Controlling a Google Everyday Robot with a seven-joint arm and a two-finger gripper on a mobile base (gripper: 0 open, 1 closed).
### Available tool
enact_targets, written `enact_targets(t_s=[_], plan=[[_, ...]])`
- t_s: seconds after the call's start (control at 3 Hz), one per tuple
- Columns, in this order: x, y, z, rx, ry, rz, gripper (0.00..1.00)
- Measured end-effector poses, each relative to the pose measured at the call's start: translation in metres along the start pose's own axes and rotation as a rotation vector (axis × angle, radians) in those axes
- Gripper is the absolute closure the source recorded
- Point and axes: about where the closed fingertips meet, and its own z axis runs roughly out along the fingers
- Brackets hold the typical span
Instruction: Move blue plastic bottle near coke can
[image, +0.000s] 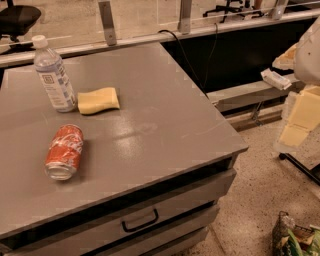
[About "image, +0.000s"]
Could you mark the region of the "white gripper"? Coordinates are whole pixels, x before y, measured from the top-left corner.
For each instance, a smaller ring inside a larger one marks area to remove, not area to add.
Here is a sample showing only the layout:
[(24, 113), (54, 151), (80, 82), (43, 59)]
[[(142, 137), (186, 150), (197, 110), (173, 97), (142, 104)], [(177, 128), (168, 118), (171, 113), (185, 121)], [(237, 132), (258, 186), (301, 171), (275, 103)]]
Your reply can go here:
[(281, 70), (294, 68), (297, 79), (312, 84), (299, 93), (290, 92), (284, 103), (274, 149), (291, 153), (320, 124), (320, 17), (302, 35), (297, 46), (292, 45), (278, 56), (272, 66)]

